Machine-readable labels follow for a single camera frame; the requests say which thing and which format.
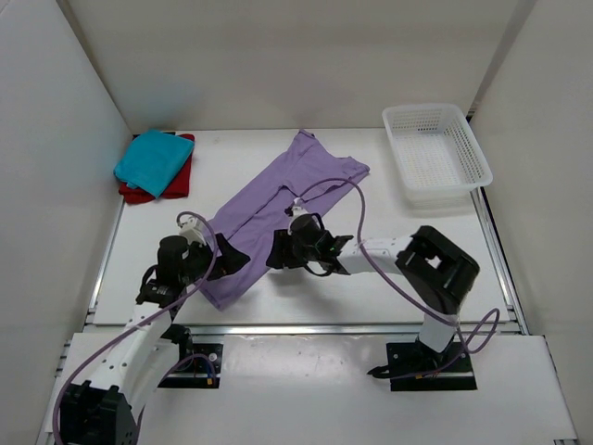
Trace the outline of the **red t-shirt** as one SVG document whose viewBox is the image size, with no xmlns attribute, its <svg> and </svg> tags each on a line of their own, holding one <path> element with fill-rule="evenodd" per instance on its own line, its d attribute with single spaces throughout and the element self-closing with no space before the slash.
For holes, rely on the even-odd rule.
<svg viewBox="0 0 593 445">
<path fill-rule="evenodd" d="M 175 134 L 180 137 L 189 139 L 194 142 L 195 147 L 195 138 L 189 133 L 182 133 L 182 134 Z M 191 166 L 192 166 L 192 155 L 190 158 L 185 162 L 181 171 L 177 174 L 177 176 L 173 179 L 170 185 L 166 188 L 163 194 L 159 198 L 152 197 L 147 192 L 140 188 L 131 188 L 130 186 L 126 185 L 125 183 L 120 182 L 119 186 L 119 193 L 123 196 L 123 199 L 128 204 L 142 204 L 146 202 L 150 202 L 156 199 L 164 198 L 164 199 L 175 199 L 181 197 L 187 197 L 189 195 L 189 183 L 190 183 L 190 175 L 191 175 Z"/>
</svg>

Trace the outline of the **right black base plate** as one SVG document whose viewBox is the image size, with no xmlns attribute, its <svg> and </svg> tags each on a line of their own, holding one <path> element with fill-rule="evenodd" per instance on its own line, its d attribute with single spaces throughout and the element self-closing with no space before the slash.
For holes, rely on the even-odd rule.
<svg viewBox="0 0 593 445">
<path fill-rule="evenodd" d="M 367 375 L 388 380 L 392 392 L 477 390 L 473 365 L 460 342 L 436 353 L 419 340 L 385 345 L 387 364 Z"/>
</svg>

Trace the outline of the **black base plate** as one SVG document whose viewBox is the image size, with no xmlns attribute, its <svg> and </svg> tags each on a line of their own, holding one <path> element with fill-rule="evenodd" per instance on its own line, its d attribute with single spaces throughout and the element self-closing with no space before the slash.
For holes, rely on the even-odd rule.
<svg viewBox="0 0 593 445">
<path fill-rule="evenodd" d="M 460 342 L 436 353 L 419 340 L 385 345 L 387 364 L 367 375 L 388 380 L 392 392 L 477 390 L 473 365 Z"/>
<path fill-rule="evenodd" d="M 221 382 L 223 344 L 219 339 L 194 337 L 186 356 L 193 359 L 166 376 L 159 388 L 217 389 Z"/>
</svg>

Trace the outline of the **lavender t-shirt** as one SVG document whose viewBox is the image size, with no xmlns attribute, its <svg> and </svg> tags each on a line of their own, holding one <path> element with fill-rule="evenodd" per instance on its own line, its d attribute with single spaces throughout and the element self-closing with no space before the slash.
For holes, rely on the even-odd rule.
<svg viewBox="0 0 593 445">
<path fill-rule="evenodd" d="M 306 210 L 323 216 L 369 173 L 368 165 L 351 157 L 337 158 L 314 134 L 299 131 L 289 148 L 209 221 L 250 261 L 237 273 L 206 282 L 201 293 L 219 311 L 234 304 L 268 271 L 273 233 L 288 226 L 284 210 L 297 197 Z"/>
</svg>

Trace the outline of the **white plastic basket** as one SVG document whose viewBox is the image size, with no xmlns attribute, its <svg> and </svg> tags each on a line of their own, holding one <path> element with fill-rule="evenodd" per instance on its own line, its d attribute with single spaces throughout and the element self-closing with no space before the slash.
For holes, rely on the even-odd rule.
<svg viewBox="0 0 593 445">
<path fill-rule="evenodd" d="M 396 106 L 382 118 L 404 205 L 423 217 L 473 213 L 473 193 L 491 184 L 493 173 L 459 107 Z"/>
</svg>

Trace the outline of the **teal t-shirt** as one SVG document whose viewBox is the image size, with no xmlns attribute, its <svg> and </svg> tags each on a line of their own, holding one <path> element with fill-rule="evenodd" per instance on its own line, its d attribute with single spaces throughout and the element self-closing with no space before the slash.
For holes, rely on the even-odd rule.
<svg viewBox="0 0 593 445">
<path fill-rule="evenodd" d="M 189 139 L 149 130 L 130 142 L 113 172 L 122 183 L 159 198 L 193 150 L 194 142 Z"/>
</svg>

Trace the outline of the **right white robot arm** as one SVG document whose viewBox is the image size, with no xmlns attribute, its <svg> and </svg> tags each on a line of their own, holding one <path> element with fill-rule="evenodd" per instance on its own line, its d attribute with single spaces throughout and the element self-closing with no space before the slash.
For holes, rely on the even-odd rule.
<svg viewBox="0 0 593 445">
<path fill-rule="evenodd" d="M 269 268 L 309 270 L 315 262 L 322 276 L 378 273 L 406 278 L 426 309 L 418 335 L 416 359 L 435 371 L 450 356 L 461 306 L 480 273 L 478 263 L 433 226 L 397 238 L 358 240 L 353 235 L 334 236 L 316 213 L 296 216 L 287 229 L 276 230 Z"/>
</svg>

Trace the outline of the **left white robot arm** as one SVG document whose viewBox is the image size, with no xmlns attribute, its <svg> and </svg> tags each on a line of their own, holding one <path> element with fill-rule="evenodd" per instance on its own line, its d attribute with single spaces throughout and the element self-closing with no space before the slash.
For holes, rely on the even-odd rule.
<svg viewBox="0 0 593 445">
<path fill-rule="evenodd" d="M 250 261 L 217 234 L 209 244 L 170 235 L 141 280 L 132 315 L 117 337 L 65 381 L 52 414 L 57 444 L 134 444 L 144 408 L 167 373 L 191 366 L 187 328 L 174 322 L 185 300 L 207 281 L 239 272 Z"/>
</svg>

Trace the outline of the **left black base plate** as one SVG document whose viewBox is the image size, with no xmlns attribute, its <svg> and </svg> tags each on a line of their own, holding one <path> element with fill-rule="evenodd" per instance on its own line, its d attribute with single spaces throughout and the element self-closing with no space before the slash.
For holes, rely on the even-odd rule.
<svg viewBox="0 0 593 445">
<path fill-rule="evenodd" d="M 221 382 L 223 344 L 219 339 L 194 337 L 186 356 L 193 359 L 166 376 L 159 388 L 217 389 Z"/>
</svg>

